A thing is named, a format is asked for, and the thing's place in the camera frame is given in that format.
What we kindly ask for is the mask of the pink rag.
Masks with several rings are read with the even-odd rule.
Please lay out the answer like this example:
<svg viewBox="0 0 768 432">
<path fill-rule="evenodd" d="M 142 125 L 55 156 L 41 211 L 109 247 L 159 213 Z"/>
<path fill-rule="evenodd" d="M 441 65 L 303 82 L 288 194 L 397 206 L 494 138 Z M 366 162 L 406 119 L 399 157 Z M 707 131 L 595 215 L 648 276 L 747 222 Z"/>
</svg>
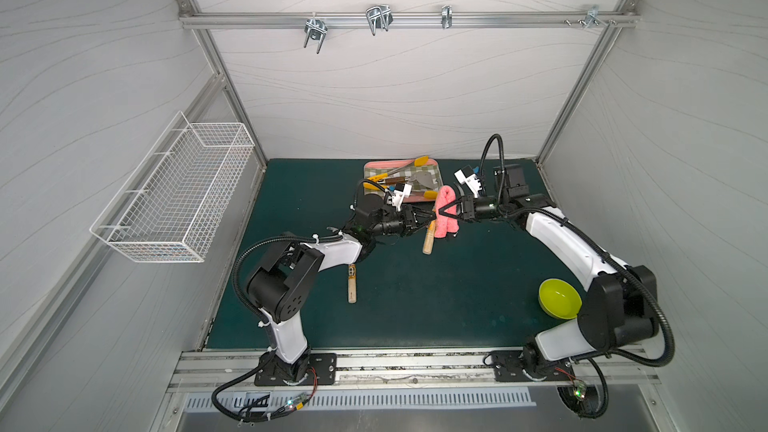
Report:
<svg viewBox="0 0 768 432">
<path fill-rule="evenodd" d="M 434 210 L 436 214 L 434 238 L 443 239 L 459 232 L 456 216 L 457 193 L 451 186 L 442 186 L 437 192 Z"/>
</svg>

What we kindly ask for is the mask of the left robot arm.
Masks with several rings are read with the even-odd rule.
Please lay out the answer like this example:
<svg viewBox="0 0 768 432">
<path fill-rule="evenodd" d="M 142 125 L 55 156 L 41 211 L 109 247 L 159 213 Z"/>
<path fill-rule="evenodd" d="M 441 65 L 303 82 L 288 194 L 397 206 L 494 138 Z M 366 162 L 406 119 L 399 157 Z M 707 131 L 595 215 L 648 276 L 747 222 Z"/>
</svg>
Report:
<svg viewBox="0 0 768 432">
<path fill-rule="evenodd" d="M 320 272 L 353 265 L 370 255 L 383 236 L 410 236 L 435 218 L 418 205 L 371 194 L 351 205 L 351 215 L 326 236 L 293 233 L 263 239 L 236 259 L 230 275 L 238 300 L 267 329 L 269 352 L 288 366 L 307 360 L 300 311 Z"/>
</svg>

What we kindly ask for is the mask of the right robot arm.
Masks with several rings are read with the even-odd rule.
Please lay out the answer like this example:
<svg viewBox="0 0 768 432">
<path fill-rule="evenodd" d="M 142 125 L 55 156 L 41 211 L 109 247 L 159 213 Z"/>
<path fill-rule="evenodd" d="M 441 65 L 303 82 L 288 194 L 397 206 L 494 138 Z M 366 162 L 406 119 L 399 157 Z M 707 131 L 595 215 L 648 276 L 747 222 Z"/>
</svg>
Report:
<svg viewBox="0 0 768 432">
<path fill-rule="evenodd" d="M 456 211 L 465 222 L 518 223 L 555 254 L 585 291 L 574 319 L 538 333 L 524 346 L 520 363 L 530 376 L 540 378 L 566 359 L 617 355 L 656 368 L 673 360 L 674 333 L 658 302 L 654 273 L 607 252 L 551 199 L 536 194 L 503 202 L 464 196 Z"/>
</svg>

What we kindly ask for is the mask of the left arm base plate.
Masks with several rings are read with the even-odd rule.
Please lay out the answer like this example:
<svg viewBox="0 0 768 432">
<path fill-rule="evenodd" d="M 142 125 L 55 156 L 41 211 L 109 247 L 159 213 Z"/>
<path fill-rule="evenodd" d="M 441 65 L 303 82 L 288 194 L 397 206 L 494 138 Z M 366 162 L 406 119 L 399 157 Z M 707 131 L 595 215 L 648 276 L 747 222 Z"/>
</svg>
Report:
<svg viewBox="0 0 768 432">
<path fill-rule="evenodd" d="M 303 353 L 296 362 L 288 363 L 274 352 L 261 355 L 254 376 L 256 386 L 333 385 L 336 381 L 337 355 Z"/>
</svg>

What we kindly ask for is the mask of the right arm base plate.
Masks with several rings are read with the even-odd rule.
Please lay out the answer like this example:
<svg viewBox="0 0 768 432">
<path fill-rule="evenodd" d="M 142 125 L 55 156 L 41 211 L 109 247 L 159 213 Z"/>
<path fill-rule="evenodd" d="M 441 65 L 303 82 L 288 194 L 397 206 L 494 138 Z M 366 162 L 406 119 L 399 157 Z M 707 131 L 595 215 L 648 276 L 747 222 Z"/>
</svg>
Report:
<svg viewBox="0 0 768 432">
<path fill-rule="evenodd" d="M 492 370 L 496 382 L 570 381 L 575 373 L 565 361 L 547 361 L 532 348 L 493 350 L 482 364 Z"/>
</svg>

